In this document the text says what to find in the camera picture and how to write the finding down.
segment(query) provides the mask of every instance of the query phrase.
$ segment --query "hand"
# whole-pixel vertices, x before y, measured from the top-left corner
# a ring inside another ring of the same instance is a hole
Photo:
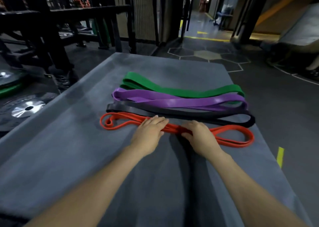
[[[182,133],[181,135],[190,142],[197,154],[207,159],[212,154],[223,152],[215,136],[205,124],[193,120],[183,124],[182,127],[193,132],[193,135],[189,133]]]
[[[157,115],[150,119],[145,119],[138,127],[131,139],[131,146],[142,151],[143,156],[151,154],[157,147],[161,136],[161,130],[168,124],[168,119]]]

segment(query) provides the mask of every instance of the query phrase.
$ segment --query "purple resistance band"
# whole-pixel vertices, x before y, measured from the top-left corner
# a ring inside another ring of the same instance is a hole
[[[117,88],[112,93],[114,100],[130,100],[136,103],[145,103],[158,108],[193,108],[208,111],[224,111],[234,108],[234,105],[221,105],[227,102],[241,102],[236,108],[247,109],[245,98],[232,93],[222,94],[210,98],[180,98],[169,94],[142,89],[125,90]]]

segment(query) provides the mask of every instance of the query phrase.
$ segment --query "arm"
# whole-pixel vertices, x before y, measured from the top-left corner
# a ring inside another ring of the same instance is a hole
[[[76,186],[25,227],[95,227],[134,166],[152,153],[168,120],[153,117],[137,129],[131,144],[109,165]]]
[[[183,133],[195,152],[217,170],[246,227],[305,227],[290,209],[250,178],[217,143],[206,125],[191,121],[183,125],[193,135]]]

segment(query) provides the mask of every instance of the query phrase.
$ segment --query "floor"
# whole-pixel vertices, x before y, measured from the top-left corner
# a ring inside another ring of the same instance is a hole
[[[212,17],[207,13],[199,13],[197,11],[192,11],[189,30],[185,31],[185,37],[197,38],[197,39],[209,39],[213,41],[229,41],[232,35],[232,31],[219,31],[218,25],[214,25]],[[251,39],[260,40],[272,40],[277,41],[279,35],[269,35],[269,34],[259,34],[253,33],[250,37]]]
[[[66,51],[80,77],[114,53],[113,49],[99,50],[98,44],[93,42],[86,48],[70,45]],[[319,98],[314,95],[319,85],[267,66],[264,53],[257,47],[247,47],[239,52],[227,42],[185,38],[183,43],[168,43],[156,56],[221,63],[226,67],[233,82],[246,93],[250,111],[273,155],[277,156],[279,147],[285,149],[282,170],[313,225],[318,226]],[[56,92],[50,79],[35,81],[13,97],[43,91]]]

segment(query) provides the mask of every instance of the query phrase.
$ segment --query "red resistance band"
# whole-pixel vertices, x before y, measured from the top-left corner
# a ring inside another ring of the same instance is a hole
[[[127,113],[127,112],[118,112],[118,113],[106,113],[104,114],[101,119],[100,119],[100,125],[105,128],[106,130],[117,130],[119,128],[122,128],[128,124],[135,124],[135,125],[140,125],[146,118],[149,117],[145,117],[145,116],[140,116],[140,115],[136,115],[133,113]],[[118,126],[114,126],[113,121],[114,120],[118,120],[118,119],[130,119],[129,121],[126,121]],[[243,148],[243,147],[247,147],[250,144],[253,143],[255,137],[253,135],[253,133],[242,126],[239,125],[225,125],[225,126],[221,126],[221,127],[217,127],[217,128],[213,128],[213,129],[209,129],[210,132],[212,132],[217,140],[217,142],[221,145],[224,146],[228,146],[228,147],[233,147],[233,148]],[[227,130],[237,130],[241,133],[243,133],[248,140],[247,141],[236,141],[236,140],[228,140],[228,139],[224,139],[221,138],[219,136],[217,136],[217,134],[221,133],[221,132],[225,132]],[[187,133],[192,133],[191,131],[189,131],[188,129],[181,127],[180,125],[176,125],[176,124],[167,124],[165,126],[165,128],[162,129],[162,131],[167,132],[167,133],[171,133],[171,134],[181,134],[184,132]]]

